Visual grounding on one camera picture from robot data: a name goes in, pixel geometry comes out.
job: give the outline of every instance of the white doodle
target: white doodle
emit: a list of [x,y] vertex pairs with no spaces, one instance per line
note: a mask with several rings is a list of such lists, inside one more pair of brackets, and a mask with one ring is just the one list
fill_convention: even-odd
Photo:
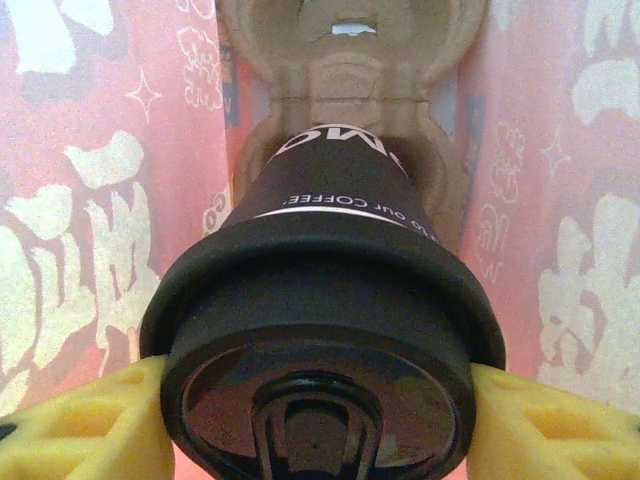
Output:
[[486,204],[479,216],[478,235],[474,245],[482,274],[496,283],[498,272],[504,265],[504,244],[509,233],[509,217],[499,214],[496,207]]
[[62,235],[69,226],[73,210],[71,189],[66,185],[46,185],[34,198],[11,198],[6,210],[38,238],[51,240]]
[[491,165],[491,186],[496,197],[504,203],[516,203],[525,137],[519,128],[504,121],[498,124],[497,135],[496,155]]
[[222,85],[218,44],[193,26],[178,31],[178,43],[188,63],[183,68],[185,100],[193,108],[222,108]]
[[[640,0],[589,0],[586,8],[583,46],[593,58],[604,29],[607,56],[622,47],[625,26],[629,25],[640,46]],[[640,72],[637,58],[608,58],[585,67],[571,92],[576,115],[584,124],[593,122],[605,110],[623,110],[630,118],[640,118]]]
[[61,13],[99,35],[113,30],[109,0],[5,0],[18,46],[16,73],[69,73],[76,47]]
[[0,265],[0,373],[6,374],[36,339],[36,283],[20,239],[5,226],[0,226]]
[[181,12],[195,12],[203,20],[211,20],[216,15],[215,0],[176,0]]
[[147,120],[147,123],[149,123],[151,104],[154,100],[161,98],[162,94],[156,92],[149,86],[147,78],[144,75],[144,70],[142,69],[142,67],[140,67],[140,83],[138,84],[138,88],[131,92],[125,93],[124,96],[133,98],[134,100],[140,102],[142,108],[144,109],[144,118]]
[[215,232],[227,219],[233,205],[231,204],[231,188],[227,184],[224,191],[213,197],[211,206],[202,214],[202,232],[207,236]]
[[[640,275],[631,249],[640,234],[640,205],[605,195],[593,216],[593,242],[571,217],[560,223],[557,273],[545,270],[538,281],[543,324],[540,346],[546,361],[538,380],[640,414]],[[582,267],[592,252],[593,266]],[[596,341],[592,295],[607,324]],[[592,353],[577,363],[582,345]]]
[[504,32],[514,20],[518,9],[528,0],[491,0],[489,14],[495,19],[500,31]]
[[547,163],[549,164],[549,174],[551,176],[551,180],[553,180],[560,165],[565,162],[571,161],[571,156],[564,153],[562,145],[560,145],[560,127],[556,128],[556,134],[553,139],[553,143],[547,148],[540,149],[540,153],[542,153],[547,158]]

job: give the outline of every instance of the white pattern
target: white pattern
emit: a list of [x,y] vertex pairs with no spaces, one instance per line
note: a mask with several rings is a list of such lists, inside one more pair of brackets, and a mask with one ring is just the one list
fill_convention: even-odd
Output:
[[496,283],[498,272],[504,265],[504,245],[509,233],[509,217],[499,214],[496,207],[486,204],[480,211],[478,235],[474,244],[476,258],[482,274]]
[[76,48],[53,0],[5,0],[18,45],[16,73],[69,73]]
[[176,0],[176,5],[182,12],[189,13],[194,11],[203,20],[215,18],[215,0]]
[[76,64],[77,52],[60,13],[99,35],[113,30],[109,0],[5,0],[16,35],[20,61],[16,73],[66,74]]
[[522,169],[526,140],[519,128],[504,121],[498,124],[497,135],[498,145],[491,165],[491,186],[496,197],[504,203],[516,203],[519,196],[518,173]]
[[149,86],[142,67],[140,67],[140,84],[138,85],[138,88],[132,92],[125,93],[124,95],[125,97],[133,98],[140,102],[144,109],[144,118],[147,120],[147,123],[149,123],[151,104],[154,100],[162,97],[162,94],[156,92]]
[[640,72],[637,58],[621,58],[617,53],[629,25],[640,46],[640,0],[589,0],[586,8],[583,45],[594,57],[604,30],[607,59],[588,65],[573,86],[573,108],[584,124],[593,122],[600,112],[622,110],[630,118],[640,118]]
[[160,283],[158,275],[148,266],[151,221],[147,196],[137,182],[133,183],[133,191],[131,208],[116,191],[112,192],[111,222],[107,213],[95,202],[90,200],[86,207],[93,231],[93,267],[98,306],[96,342],[106,352],[100,373],[110,353],[107,327],[114,327],[125,334],[136,330]]
[[573,107],[584,124],[608,109],[622,109],[640,118],[640,72],[632,58],[605,60],[589,65],[571,92]]
[[109,0],[62,0],[60,12],[103,37],[113,30]]
[[123,130],[114,133],[104,147],[85,151],[68,146],[64,154],[71,160],[82,183],[92,189],[132,178],[140,170],[144,158],[138,139]]
[[34,248],[42,287],[40,339],[33,354],[38,368],[46,367],[58,354],[69,335],[89,325],[96,315],[94,294],[81,285],[80,249],[69,233],[60,237],[63,249],[62,288],[58,261],[44,248]]
[[0,390],[0,417],[13,413],[27,393],[29,370],[23,370]]
[[210,111],[219,110],[223,96],[218,44],[207,32],[193,26],[182,28],[177,35],[188,62],[183,67],[186,102],[193,108],[203,106]]
[[589,0],[584,20],[584,48],[590,57],[596,53],[596,42],[604,27],[608,44],[616,48],[629,0]]
[[33,198],[11,198],[6,210],[29,227],[38,238],[51,240],[60,236],[71,221],[71,189],[66,185],[46,185]]
[[36,339],[36,285],[18,236],[0,225],[0,354],[6,374]]
[[[602,197],[593,216],[593,242],[571,217],[558,232],[558,273],[545,270],[538,282],[543,323],[540,345],[548,361],[538,380],[618,408],[640,413],[640,275],[631,248],[640,234],[640,205],[614,195]],[[582,270],[593,251],[593,266]],[[583,303],[593,295],[607,324],[595,344],[594,312]],[[579,343],[593,357],[576,364]],[[559,364],[553,362],[559,354]]]
[[210,235],[224,223],[233,208],[231,202],[231,188],[227,184],[225,189],[213,197],[211,206],[202,214],[203,235]]

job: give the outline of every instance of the black coffee cup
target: black coffee cup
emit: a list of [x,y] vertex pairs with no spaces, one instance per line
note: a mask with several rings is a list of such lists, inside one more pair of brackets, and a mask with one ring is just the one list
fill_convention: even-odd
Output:
[[475,423],[471,362],[505,367],[477,279],[371,133],[314,127],[169,269],[143,356],[162,412],[220,479],[442,478]]

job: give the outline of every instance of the patterned fabric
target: patterned fabric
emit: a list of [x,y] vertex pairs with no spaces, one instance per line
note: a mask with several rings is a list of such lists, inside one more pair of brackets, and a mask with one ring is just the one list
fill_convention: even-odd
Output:
[[[640,0],[490,3],[459,75],[461,256],[512,371],[640,413]],[[264,90],[213,0],[4,0],[0,58],[2,415],[137,359]],[[207,477],[179,455],[177,478]]]
[[460,69],[462,257],[512,371],[640,413],[640,1],[494,0]]

